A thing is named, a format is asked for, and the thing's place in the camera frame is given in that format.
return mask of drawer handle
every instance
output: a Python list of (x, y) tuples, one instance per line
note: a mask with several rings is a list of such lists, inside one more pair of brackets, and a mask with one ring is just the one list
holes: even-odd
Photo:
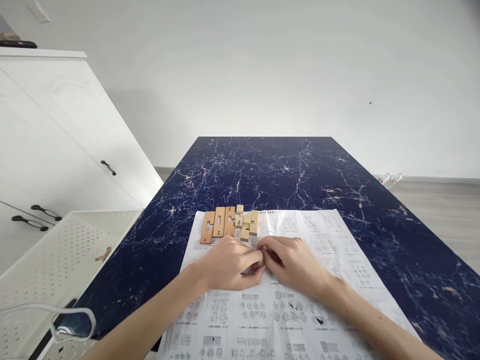
[(51, 211), (51, 210), (47, 210), (47, 209), (44, 209), (42, 208), (40, 205), (32, 205), (31, 208), (32, 210), (39, 210), (43, 213), (45, 213), (45, 215), (48, 215), (52, 218), (55, 218), (55, 221), (60, 221), (62, 220), (62, 217), (61, 216), (58, 216), (58, 214), (56, 214), (55, 212)]
[(49, 228), (48, 226), (43, 226), (41, 223), (33, 221), (33, 220), (27, 220), (21, 217), (20, 215), (16, 215), (11, 218), (13, 221), (21, 221), (24, 223), (27, 223), (30, 226), (33, 226), (34, 228), (40, 229), (40, 231), (47, 231)]
[(108, 168), (109, 168), (109, 169), (110, 169), (110, 171), (111, 171), (111, 174), (112, 174), (113, 176), (117, 175), (117, 173), (116, 173), (115, 171), (113, 171), (113, 170), (112, 170), (112, 168), (110, 167), (110, 165), (109, 165), (109, 164), (107, 164), (107, 162), (106, 162), (105, 160), (102, 160), (102, 161), (100, 161), (100, 164), (107, 165), (107, 166), (108, 166)]

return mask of floor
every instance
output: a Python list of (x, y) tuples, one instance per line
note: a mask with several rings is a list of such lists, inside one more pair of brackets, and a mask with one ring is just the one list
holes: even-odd
[[(157, 171), (163, 181), (171, 172)], [(480, 274), (480, 185), (401, 181), (390, 190)]]

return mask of hand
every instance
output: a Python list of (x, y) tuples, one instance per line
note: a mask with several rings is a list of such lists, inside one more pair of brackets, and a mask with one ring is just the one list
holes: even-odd
[(285, 285), (322, 301), (335, 279), (299, 237), (267, 236), (257, 244), (266, 267)]
[[(224, 236), (192, 265), (205, 281), (206, 291), (244, 290), (260, 284), (265, 266), (263, 255), (231, 236)], [(251, 265), (254, 273), (242, 275)]]

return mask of table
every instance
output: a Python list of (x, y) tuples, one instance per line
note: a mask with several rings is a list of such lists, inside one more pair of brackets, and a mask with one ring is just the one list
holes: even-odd
[[(478, 359), (479, 275), (331, 137), (199, 137), (75, 305), (96, 338), (178, 274), (196, 211), (236, 204), (337, 209), (421, 339)], [(61, 326), (90, 331), (78, 314)]]

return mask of plastic bottle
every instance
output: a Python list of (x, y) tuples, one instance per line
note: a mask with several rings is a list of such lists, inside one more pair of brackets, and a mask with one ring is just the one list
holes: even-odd
[(392, 177), (392, 174), (387, 172), (387, 173), (384, 173), (383, 175), (380, 175), (380, 177), (377, 179), (380, 184), (383, 184), (385, 185), (385, 183)]
[(393, 185), (398, 183), (402, 177), (404, 176), (403, 172), (399, 172), (398, 174), (392, 176), (388, 181), (386, 181), (383, 186), (385, 186), (387, 189), (390, 189)]

